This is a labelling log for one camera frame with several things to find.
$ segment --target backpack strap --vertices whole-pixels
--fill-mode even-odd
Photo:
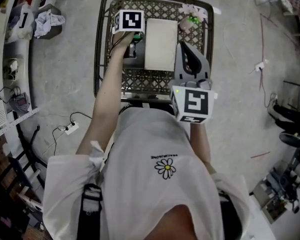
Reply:
[[[229,195],[219,192],[223,232],[225,240],[240,240],[243,234],[242,223]]]
[[[79,215],[77,240],[100,240],[101,201],[103,200],[101,188],[95,184],[84,186],[81,209]]]

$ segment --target metal rack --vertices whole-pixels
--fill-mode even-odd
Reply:
[[[118,10],[143,10],[145,19],[155,18],[179,22],[185,17],[184,14],[179,12],[182,3],[203,8],[208,17],[207,20],[199,25],[194,25],[188,31],[179,29],[177,41],[185,41],[196,47],[204,54],[211,67],[214,41],[214,11],[210,4],[199,0],[101,0],[94,57],[93,91],[95,96],[109,63],[112,40],[111,27]],[[121,101],[135,100],[132,97],[135,94],[147,94],[153,97],[155,95],[159,96],[155,99],[144,98],[138,100],[142,102],[170,103],[168,84],[173,77],[174,73],[169,71],[123,68]]]

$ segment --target skin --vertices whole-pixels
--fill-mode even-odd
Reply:
[[[116,34],[113,43],[121,36]],[[119,111],[121,109],[121,83],[123,57],[134,33],[124,38],[112,51],[111,59],[97,93],[92,120],[76,152],[89,155],[92,151],[91,141],[98,141],[102,150],[106,150],[114,133]],[[194,153],[202,161],[210,174],[216,171],[211,166],[210,146],[204,124],[191,124],[190,144]],[[146,240],[194,240],[196,238],[191,213],[187,206],[177,205],[163,215]]]

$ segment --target crumpled paper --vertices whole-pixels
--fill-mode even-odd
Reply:
[[[65,17],[62,15],[55,15],[51,13],[51,9],[41,12],[35,19],[36,30],[34,36],[40,38],[45,36],[50,30],[51,26],[59,26],[66,22]]]

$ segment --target gray floor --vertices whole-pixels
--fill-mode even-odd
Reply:
[[[218,13],[214,21],[212,65],[213,89],[218,93],[213,118],[206,123],[213,166],[219,172],[243,174],[249,190],[269,169],[293,149],[280,142],[281,131],[264,108],[259,91],[260,75],[251,73],[262,59],[259,13],[269,14],[269,5],[255,6],[254,0],[201,0]],[[57,0],[66,18],[62,33],[51,40],[35,40],[32,46],[32,102],[41,111],[22,127],[29,136],[36,125],[41,130],[34,142],[37,154],[53,156],[52,130],[69,124],[73,111],[92,114],[95,38],[101,0]],[[288,79],[300,83],[300,55],[280,31],[288,32],[283,16],[264,20],[264,87],[266,103],[272,92],[285,102],[291,93],[283,85]],[[56,155],[74,154],[90,120],[73,117],[79,129],[57,140]],[[270,152],[259,157],[252,156]]]

